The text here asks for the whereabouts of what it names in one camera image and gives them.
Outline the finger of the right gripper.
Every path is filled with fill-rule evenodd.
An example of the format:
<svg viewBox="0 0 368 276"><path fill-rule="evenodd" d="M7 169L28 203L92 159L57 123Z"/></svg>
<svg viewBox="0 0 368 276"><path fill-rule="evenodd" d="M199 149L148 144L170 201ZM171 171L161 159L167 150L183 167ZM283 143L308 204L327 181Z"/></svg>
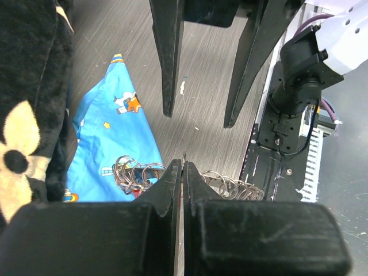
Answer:
<svg viewBox="0 0 368 276"><path fill-rule="evenodd" d="M224 116L224 128L235 125L251 86L288 26L286 1L258 1L237 46Z"/></svg>
<svg viewBox="0 0 368 276"><path fill-rule="evenodd" d="M150 0L152 30L162 72L163 114L173 115L183 35L184 1Z"/></svg>

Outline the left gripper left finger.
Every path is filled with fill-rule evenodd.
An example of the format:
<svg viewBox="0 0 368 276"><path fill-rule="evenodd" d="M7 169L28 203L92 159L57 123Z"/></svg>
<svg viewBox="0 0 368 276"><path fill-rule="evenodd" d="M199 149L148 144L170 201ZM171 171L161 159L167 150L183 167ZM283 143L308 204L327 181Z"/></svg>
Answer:
<svg viewBox="0 0 368 276"><path fill-rule="evenodd" d="M2 275L174 275L182 163L132 202L28 204L1 235Z"/></svg>

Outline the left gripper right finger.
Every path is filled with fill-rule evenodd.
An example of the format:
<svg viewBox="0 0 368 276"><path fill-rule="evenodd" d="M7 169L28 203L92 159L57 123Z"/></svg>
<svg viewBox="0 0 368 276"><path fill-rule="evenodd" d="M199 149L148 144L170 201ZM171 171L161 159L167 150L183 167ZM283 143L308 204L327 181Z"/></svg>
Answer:
<svg viewBox="0 0 368 276"><path fill-rule="evenodd" d="M185 275L347 275L352 261L324 206L221 198L183 167Z"/></svg>

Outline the large metal keyring with rings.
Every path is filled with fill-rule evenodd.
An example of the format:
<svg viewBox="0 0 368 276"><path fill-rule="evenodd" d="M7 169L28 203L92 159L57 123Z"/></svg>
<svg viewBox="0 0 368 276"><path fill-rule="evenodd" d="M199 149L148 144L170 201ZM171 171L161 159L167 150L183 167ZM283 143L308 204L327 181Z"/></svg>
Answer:
<svg viewBox="0 0 368 276"><path fill-rule="evenodd" d="M117 187L125 194L140 196L166 172L161 163L139 163L129 155L119 157L112 165ZM225 200L261 201L264 191L253 184L208 170L200 173L202 180Z"/></svg>

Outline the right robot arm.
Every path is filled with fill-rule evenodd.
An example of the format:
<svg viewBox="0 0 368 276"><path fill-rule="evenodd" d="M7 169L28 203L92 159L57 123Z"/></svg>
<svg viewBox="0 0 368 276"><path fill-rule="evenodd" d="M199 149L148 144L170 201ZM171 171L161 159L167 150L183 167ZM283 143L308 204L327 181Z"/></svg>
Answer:
<svg viewBox="0 0 368 276"><path fill-rule="evenodd" d="M302 7L302 1L151 1L156 49L162 71L163 114L171 117L177 89L183 25L193 22L230 27L237 16L247 23L240 36L224 115L224 127L235 125L251 86L277 42ZM367 2L345 1L336 15L307 20L280 51L282 78L268 98L271 118L261 127L258 143L282 156L301 152L292 121L308 105L321 104L324 89L367 60Z"/></svg>

